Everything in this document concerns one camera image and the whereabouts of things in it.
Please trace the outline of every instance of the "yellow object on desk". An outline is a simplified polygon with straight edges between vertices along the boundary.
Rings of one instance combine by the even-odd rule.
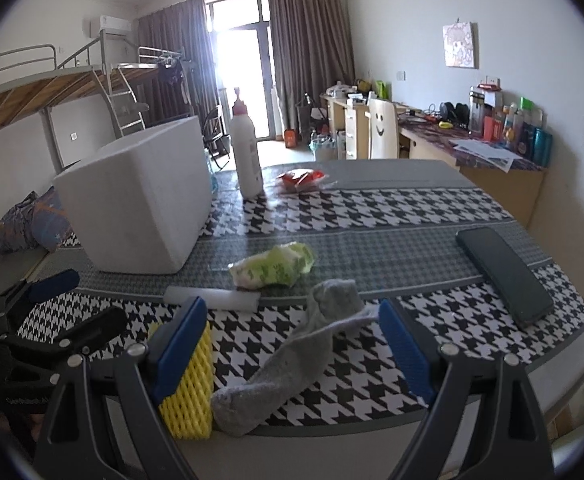
[[[158,328],[150,327],[149,335]],[[173,438],[205,440],[212,434],[210,399],[214,388],[212,330],[208,322],[176,392],[163,399],[159,413]]]

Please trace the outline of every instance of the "white foam box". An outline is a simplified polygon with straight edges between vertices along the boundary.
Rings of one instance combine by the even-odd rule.
[[[98,269],[177,272],[212,203],[198,118],[117,139],[59,174],[54,186]]]

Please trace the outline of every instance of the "crumpled wrapper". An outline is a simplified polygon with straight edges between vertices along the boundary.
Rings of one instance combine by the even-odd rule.
[[[244,258],[230,264],[228,269],[234,285],[255,290],[275,283],[292,286],[301,274],[307,274],[312,270],[315,261],[316,257],[309,246],[291,242]]]

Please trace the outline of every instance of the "gray sock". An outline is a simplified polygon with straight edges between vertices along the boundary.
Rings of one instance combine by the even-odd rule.
[[[377,319],[378,309],[364,306],[353,280],[327,280],[307,298],[307,319],[272,357],[240,386],[226,386],[212,395],[218,427],[241,436],[264,422],[290,397],[314,384],[328,365],[332,337],[356,333]]]

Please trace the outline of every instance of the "air conditioner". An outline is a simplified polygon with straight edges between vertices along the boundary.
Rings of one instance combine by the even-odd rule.
[[[132,22],[113,16],[98,16],[90,20],[91,38],[98,38],[101,29],[114,36],[126,36],[132,32]]]

